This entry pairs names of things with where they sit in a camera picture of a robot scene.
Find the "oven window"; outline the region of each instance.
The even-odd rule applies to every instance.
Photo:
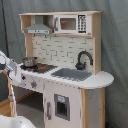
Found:
[[[76,30],[75,18],[60,18],[61,30]]]

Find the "burner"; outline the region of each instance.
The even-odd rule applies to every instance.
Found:
[[[27,70],[29,72],[46,73],[47,71],[50,71],[51,69],[54,69],[57,66],[38,63],[36,66],[33,67],[26,67],[24,65],[21,65],[20,67],[21,69]]]

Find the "oven door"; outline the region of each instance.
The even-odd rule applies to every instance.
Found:
[[[78,33],[78,15],[55,15],[55,33]]]

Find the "countertop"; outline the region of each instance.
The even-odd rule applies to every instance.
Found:
[[[51,81],[56,81],[59,83],[62,82],[62,83],[68,84],[70,86],[83,88],[83,89],[103,88],[103,87],[111,85],[114,81],[114,77],[110,73],[107,73],[104,71],[100,71],[96,75],[91,75],[90,77],[88,77],[84,81],[72,81],[72,80],[67,80],[67,79],[51,76],[51,74],[53,72],[55,72],[61,68],[62,67],[57,67],[57,68],[52,69],[52,70],[50,70],[44,74],[38,74],[35,72],[33,73],[33,72],[25,71],[25,70],[22,70],[22,73],[24,73],[26,75],[32,75],[35,77],[51,80]]]

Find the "toy kitchen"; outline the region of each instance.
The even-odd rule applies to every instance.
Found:
[[[105,128],[105,87],[114,78],[101,71],[101,12],[20,18],[26,57],[37,57],[37,65],[20,64],[22,84],[9,85],[12,116],[24,116],[36,128]]]

